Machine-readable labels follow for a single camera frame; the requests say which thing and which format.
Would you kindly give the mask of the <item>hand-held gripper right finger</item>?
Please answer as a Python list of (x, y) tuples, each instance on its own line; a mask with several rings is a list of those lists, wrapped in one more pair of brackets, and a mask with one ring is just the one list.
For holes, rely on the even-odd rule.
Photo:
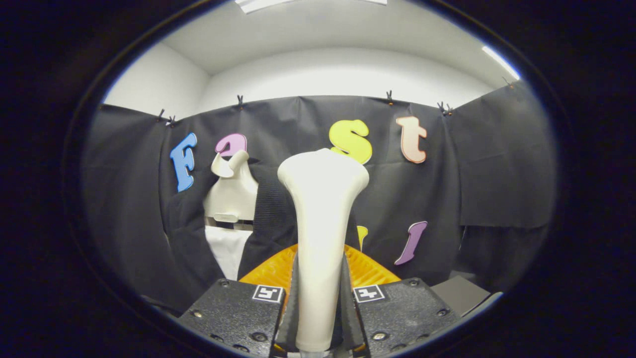
[(354, 358), (380, 358), (425, 343), (461, 319), (421, 279), (399, 279), (350, 246), (341, 283), (341, 346)]

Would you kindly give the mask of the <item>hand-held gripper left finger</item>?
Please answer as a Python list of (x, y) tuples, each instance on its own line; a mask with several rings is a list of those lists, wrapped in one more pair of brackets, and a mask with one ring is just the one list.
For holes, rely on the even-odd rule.
[(296, 245), (271, 256), (242, 279), (219, 279), (178, 322), (207, 339), (264, 358), (297, 353)]

